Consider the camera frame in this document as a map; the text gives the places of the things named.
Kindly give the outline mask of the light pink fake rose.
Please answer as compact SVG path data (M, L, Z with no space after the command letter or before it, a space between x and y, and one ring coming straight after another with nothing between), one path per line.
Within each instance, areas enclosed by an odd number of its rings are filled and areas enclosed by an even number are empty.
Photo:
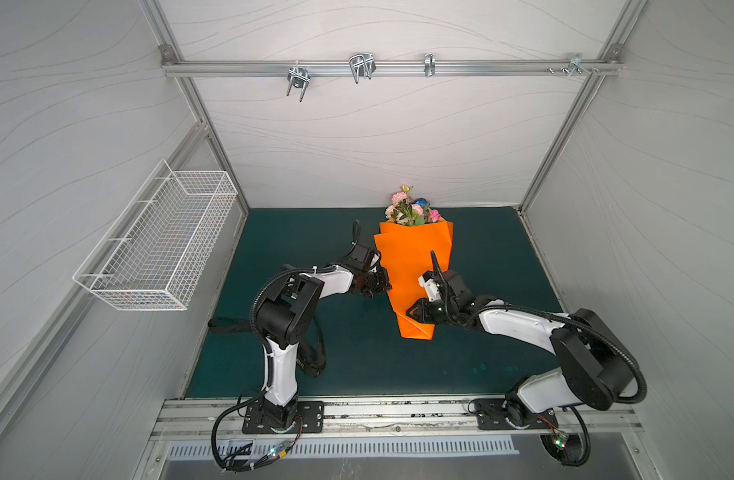
M405 212L405 214L410 217L410 220L408 221L407 225L409 225L413 220L413 201L410 197L410 192L412 191L412 187L409 185L402 185L400 187L400 190L392 195L391 198L391 205L397 206L399 208L402 208Z

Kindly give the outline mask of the magenta fake rose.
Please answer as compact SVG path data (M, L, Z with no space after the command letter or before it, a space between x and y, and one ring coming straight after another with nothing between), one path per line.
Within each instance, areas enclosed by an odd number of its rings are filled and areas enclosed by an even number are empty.
M432 209L428 211L428 215L426 216L427 223L437 223L441 220L442 220L442 216L438 210Z

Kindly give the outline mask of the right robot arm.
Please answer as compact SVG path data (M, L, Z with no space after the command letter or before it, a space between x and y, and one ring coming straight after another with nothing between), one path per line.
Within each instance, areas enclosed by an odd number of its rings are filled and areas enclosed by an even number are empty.
M553 355L557 367L529 376L485 410L524 430L556 407L586 405L606 411L615 403L634 405L648 393L635 357L592 310L551 313L474 296L455 271L427 271L418 278L425 296L407 310L412 320L456 325L508 337Z

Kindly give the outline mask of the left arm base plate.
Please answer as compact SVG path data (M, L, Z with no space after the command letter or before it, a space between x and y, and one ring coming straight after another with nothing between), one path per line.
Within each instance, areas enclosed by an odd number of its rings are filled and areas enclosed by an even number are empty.
M263 398L246 407L242 433L321 433L323 421L322 401L293 400L287 406L278 406Z

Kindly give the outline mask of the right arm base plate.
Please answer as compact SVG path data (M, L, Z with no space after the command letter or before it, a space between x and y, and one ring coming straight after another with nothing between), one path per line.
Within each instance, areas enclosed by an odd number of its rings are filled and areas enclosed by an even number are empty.
M467 405L479 430L552 430L559 426L555 415L532 412L515 398L476 398Z

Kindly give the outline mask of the black printed ribbon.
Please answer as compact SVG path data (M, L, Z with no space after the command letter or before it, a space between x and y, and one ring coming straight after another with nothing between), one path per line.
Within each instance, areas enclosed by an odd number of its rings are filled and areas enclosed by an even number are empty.
M233 317L213 317L208 323L208 331L216 335L234 333L252 333L250 321L247 319ZM317 338L317 344L313 346L308 340L303 339L298 348L296 363L303 373L309 377L319 377L327 366L327 352L321 325L316 318L312 320Z

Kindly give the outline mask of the orange wrapping paper sheet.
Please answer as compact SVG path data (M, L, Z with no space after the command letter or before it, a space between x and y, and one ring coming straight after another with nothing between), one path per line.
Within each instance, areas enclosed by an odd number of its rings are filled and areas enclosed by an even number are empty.
M435 326L411 319L406 311L417 300L427 299L419 278L433 269L431 252L443 270L449 267L454 225L444 220L414 227L383 222L379 228L374 241L382 256L381 265L388 273L388 298L400 335L405 339L432 340Z

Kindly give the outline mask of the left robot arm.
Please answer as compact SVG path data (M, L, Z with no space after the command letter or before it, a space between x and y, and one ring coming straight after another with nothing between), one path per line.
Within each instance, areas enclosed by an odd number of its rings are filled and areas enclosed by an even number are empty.
M327 266L282 266L257 293L249 322L265 355L260 409L273 428L286 430L294 422L298 352L319 301L346 293L371 298L388 292L388 273L380 261L377 249L354 241L343 258Z

